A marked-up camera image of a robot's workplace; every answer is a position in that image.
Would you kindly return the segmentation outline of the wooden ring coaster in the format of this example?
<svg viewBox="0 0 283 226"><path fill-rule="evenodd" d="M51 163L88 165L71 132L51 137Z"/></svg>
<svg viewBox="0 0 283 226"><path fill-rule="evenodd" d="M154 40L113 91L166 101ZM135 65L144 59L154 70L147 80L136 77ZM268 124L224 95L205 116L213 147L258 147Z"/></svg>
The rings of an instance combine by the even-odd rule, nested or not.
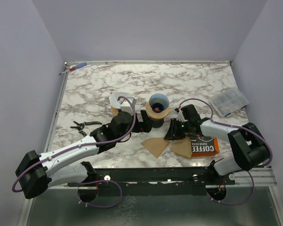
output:
<svg viewBox="0 0 283 226"><path fill-rule="evenodd" d="M149 105L149 103L146 104L146 113L147 115L152 119L152 120L162 120L165 117L167 117L167 115L170 112L170 107L168 107L167 109L163 110L160 113L156 113L152 110L151 106Z"/></svg>
<svg viewBox="0 0 283 226"><path fill-rule="evenodd" d="M118 113L121 111L121 109L117 109L117 108L111 107L111 111L112 111L112 113L113 113L115 116L117 116Z"/></svg>

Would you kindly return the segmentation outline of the brown paper coffee filter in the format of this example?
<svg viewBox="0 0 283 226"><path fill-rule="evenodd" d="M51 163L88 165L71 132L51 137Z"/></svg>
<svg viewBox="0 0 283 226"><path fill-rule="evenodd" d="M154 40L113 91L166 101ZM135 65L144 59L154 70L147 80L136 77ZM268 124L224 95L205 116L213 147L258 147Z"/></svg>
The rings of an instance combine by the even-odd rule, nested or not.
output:
<svg viewBox="0 0 283 226"><path fill-rule="evenodd" d="M141 142L141 145L156 158L165 151L169 144L170 142L163 137L153 137Z"/></svg>

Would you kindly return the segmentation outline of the blue ribbed dripper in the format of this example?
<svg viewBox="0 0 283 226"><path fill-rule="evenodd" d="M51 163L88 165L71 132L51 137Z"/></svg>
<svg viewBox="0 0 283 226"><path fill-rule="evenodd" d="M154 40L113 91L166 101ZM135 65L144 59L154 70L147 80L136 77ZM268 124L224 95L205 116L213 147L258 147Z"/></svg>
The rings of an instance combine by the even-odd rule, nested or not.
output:
<svg viewBox="0 0 283 226"><path fill-rule="evenodd" d="M149 98L149 105L155 113L160 113L169 107L169 99L164 94L154 94Z"/></svg>

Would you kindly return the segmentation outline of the white paper coffee filter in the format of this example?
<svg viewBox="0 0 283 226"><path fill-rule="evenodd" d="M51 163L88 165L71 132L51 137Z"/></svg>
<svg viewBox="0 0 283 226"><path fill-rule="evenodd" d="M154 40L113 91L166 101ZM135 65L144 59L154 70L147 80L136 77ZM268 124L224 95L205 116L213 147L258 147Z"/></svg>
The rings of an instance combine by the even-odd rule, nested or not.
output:
<svg viewBox="0 0 283 226"><path fill-rule="evenodd" d="M110 105L115 109L121 109L121 103L119 102L118 98L120 96L124 96L126 98L132 97L130 93L127 92L114 92L109 97Z"/></svg>

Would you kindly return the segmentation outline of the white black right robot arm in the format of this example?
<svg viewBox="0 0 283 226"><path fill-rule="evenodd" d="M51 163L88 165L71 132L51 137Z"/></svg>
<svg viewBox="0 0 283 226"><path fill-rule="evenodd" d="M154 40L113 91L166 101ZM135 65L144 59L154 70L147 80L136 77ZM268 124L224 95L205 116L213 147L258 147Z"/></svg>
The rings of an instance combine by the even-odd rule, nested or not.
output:
<svg viewBox="0 0 283 226"><path fill-rule="evenodd" d="M233 155L213 163L214 169L207 172L208 181L218 184L226 174L249 171L266 160L271 153L259 130L253 123L242 126L226 126L201 118L194 105L177 108L177 117L170 122L165 140L181 140L197 135L217 138L228 142Z"/></svg>

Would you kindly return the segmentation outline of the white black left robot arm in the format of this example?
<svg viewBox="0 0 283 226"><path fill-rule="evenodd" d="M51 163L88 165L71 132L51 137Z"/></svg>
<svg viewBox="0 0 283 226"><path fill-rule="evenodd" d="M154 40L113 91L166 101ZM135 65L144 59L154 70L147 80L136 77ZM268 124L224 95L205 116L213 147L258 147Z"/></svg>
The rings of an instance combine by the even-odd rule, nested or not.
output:
<svg viewBox="0 0 283 226"><path fill-rule="evenodd" d="M110 123L71 145L45 153L27 152L15 171L17 179L14 184L21 186L19 191L26 199L62 184L91 185L97 179L96 172L89 162L82 159L114 148L132 133L149 133L153 121L145 110L141 111L141 116L142 121L138 121L137 116L119 112Z"/></svg>

